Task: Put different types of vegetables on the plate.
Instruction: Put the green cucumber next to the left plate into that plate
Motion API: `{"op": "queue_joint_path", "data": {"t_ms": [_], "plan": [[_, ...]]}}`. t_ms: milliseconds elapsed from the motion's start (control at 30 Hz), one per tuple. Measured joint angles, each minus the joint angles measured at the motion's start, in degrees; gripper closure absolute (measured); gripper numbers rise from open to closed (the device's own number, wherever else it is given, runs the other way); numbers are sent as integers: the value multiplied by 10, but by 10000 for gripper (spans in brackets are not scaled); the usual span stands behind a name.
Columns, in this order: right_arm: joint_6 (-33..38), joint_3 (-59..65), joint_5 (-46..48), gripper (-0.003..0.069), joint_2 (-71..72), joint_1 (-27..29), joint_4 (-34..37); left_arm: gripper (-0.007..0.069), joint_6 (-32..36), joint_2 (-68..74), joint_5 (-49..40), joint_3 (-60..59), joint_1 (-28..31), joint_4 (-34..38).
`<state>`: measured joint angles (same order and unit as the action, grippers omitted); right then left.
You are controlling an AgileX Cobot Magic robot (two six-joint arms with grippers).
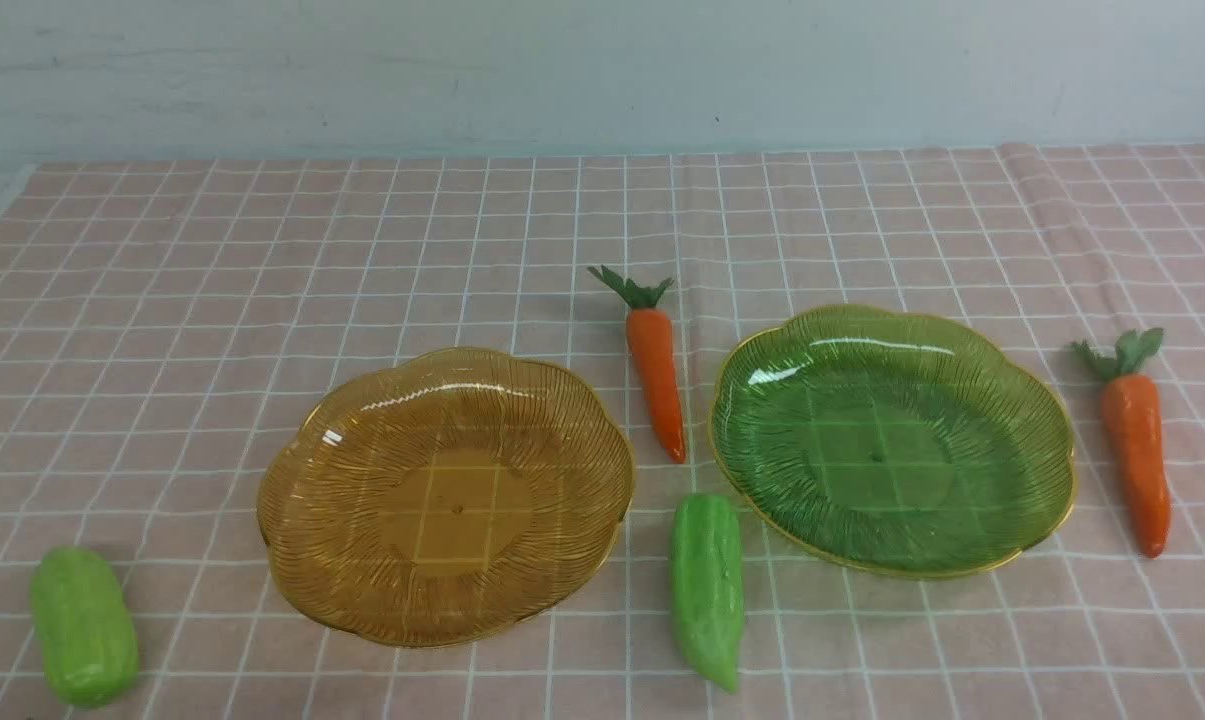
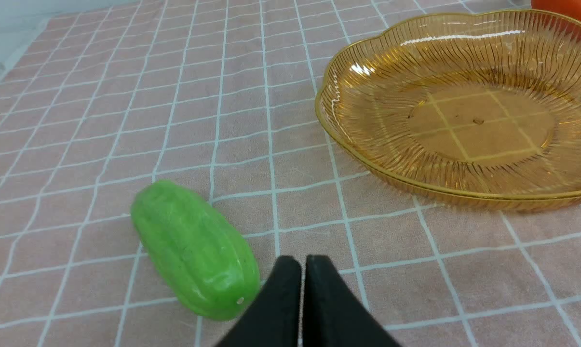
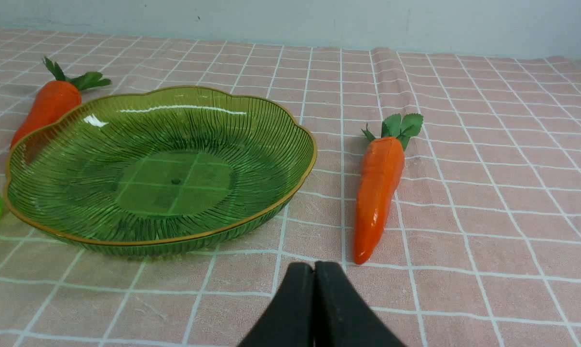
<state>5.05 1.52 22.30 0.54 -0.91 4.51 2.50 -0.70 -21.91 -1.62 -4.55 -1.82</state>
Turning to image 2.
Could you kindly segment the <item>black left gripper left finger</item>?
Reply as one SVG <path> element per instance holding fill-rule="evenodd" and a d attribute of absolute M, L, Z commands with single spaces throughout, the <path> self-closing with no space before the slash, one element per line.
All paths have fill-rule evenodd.
<path fill-rule="evenodd" d="M 261 291 L 218 347 L 296 347 L 302 268 L 281 255 Z"/>

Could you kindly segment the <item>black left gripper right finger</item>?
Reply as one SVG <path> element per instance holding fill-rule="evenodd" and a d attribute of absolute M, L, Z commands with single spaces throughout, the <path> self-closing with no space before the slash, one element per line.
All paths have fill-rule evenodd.
<path fill-rule="evenodd" d="M 304 347 L 399 347 L 346 286 L 327 255 L 306 257 Z"/>

